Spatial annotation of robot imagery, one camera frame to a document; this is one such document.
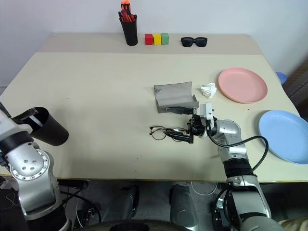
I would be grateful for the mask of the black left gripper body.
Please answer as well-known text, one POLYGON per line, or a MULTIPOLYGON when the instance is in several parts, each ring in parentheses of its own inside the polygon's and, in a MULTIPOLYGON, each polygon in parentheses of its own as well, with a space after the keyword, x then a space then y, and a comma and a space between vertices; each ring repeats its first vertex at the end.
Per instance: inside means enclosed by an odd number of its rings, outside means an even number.
POLYGON ((16 124, 16 128, 14 129, 14 134, 19 133, 19 132, 24 132, 26 131, 28 134, 31 134, 33 129, 31 128, 30 125, 24 124, 22 121, 19 120, 14 120, 14 123, 16 124))

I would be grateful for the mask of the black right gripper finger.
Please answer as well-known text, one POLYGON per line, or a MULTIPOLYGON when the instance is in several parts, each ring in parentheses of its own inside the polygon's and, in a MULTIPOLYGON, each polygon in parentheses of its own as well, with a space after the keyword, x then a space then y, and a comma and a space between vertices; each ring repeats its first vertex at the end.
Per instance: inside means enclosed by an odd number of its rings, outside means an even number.
POLYGON ((193 144, 193 136, 186 133, 185 129, 180 128, 167 128, 163 132, 166 136, 169 136, 176 142, 187 142, 193 144))
POLYGON ((166 112, 175 113, 179 115, 194 115, 195 109, 182 107, 182 106, 172 106, 172 107, 166 108, 166 112))

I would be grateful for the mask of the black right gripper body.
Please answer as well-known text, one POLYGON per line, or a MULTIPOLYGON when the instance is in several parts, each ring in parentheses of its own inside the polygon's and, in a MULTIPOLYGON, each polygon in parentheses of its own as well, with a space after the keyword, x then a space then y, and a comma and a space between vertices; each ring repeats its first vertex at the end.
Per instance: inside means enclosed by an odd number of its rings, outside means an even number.
POLYGON ((202 138, 207 136, 207 124, 204 118, 201 118, 197 114, 193 114, 186 126, 186 131, 190 139, 194 136, 202 138))

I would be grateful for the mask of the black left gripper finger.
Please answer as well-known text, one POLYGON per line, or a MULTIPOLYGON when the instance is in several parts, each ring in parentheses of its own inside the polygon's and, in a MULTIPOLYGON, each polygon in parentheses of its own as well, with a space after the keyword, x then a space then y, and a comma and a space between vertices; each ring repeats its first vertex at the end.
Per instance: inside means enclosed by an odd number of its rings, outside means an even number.
POLYGON ((12 118, 12 120, 16 124, 24 124, 24 120, 30 118, 31 116, 34 116, 38 113, 38 110, 36 108, 30 108, 26 110, 25 112, 21 113, 20 115, 17 115, 12 118))
POLYGON ((44 126, 44 124, 43 124, 40 120, 38 120, 34 115, 31 115, 31 116, 30 116, 30 119, 31 119, 33 122, 35 122, 38 126, 40 126, 40 127, 44 126))

